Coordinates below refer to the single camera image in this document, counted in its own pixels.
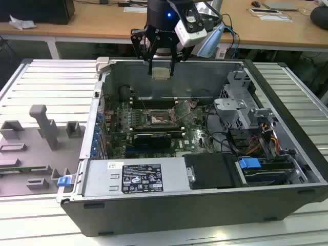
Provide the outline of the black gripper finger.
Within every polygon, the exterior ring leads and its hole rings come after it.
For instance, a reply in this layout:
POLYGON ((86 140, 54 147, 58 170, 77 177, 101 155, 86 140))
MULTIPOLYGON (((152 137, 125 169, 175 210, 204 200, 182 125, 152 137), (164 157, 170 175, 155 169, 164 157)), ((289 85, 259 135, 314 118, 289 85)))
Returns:
POLYGON ((155 30, 151 27, 146 27, 145 29, 132 29, 130 38, 137 58, 148 62, 148 74, 152 75, 152 60, 157 51, 157 35, 155 30), (140 42, 142 39, 147 39, 150 42, 150 46, 147 50, 141 49, 140 42))
POLYGON ((181 61, 186 61, 191 54, 191 47, 184 47, 181 51, 177 51, 177 47, 171 49, 171 64, 170 64, 170 75, 174 75, 175 64, 181 61))

